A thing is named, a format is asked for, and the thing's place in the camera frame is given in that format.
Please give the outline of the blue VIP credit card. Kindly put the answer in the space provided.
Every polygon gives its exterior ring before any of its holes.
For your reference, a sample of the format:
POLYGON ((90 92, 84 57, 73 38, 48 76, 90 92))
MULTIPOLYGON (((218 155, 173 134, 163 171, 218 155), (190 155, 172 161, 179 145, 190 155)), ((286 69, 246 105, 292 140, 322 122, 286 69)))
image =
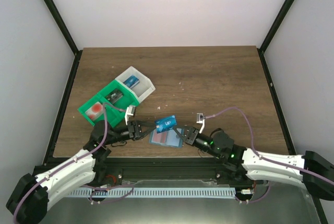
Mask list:
POLYGON ((171 116, 156 120, 154 123, 156 125, 156 132, 158 134, 169 131, 170 129, 172 129, 174 126, 177 125, 175 115, 171 115, 171 116))

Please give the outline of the blue leather card holder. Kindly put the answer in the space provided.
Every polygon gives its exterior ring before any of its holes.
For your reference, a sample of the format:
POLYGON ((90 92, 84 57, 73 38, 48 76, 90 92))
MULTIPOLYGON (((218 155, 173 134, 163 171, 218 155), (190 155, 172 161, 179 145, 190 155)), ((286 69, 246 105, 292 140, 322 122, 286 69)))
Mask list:
MULTIPOLYGON (((153 132, 149 136, 149 143, 150 144, 154 144, 154 143, 151 142, 153 132)), ((173 134, 173 130, 171 129, 171 130, 166 131, 166 132, 168 132, 168 137, 167 137, 166 144, 164 144, 164 145, 154 144, 154 145, 159 145, 159 146, 163 146, 163 147, 181 148, 183 144, 182 145, 177 145, 176 144, 176 139, 175 139, 175 135, 173 134)))

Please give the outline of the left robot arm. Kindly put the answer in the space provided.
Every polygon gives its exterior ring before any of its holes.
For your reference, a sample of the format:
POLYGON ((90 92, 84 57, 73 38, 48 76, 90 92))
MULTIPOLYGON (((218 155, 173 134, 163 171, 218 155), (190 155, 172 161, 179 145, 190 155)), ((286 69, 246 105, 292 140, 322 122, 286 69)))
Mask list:
POLYGON ((103 185, 105 160, 111 153, 107 146, 143 139, 155 128, 144 121, 129 121, 115 128, 105 120, 95 123, 88 142, 73 157, 46 172, 20 178, 6 203, 13 222, 39 223, 55 203, 76 188, 103 185))

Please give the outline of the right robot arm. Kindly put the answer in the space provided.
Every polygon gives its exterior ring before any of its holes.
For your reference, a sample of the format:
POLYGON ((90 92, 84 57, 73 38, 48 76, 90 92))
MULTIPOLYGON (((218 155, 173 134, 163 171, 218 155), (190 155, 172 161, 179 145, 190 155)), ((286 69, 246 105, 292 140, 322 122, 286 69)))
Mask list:
POLYGON ((333 200, 333 164, 314 151, 303 155, 257 152, 236 145, 217 128, 207 136, 194 127, 172 128, 187 145, 213 156, 222 163, 229 177, 238 182, 266 180, 307 190, 313 197, 333 200))

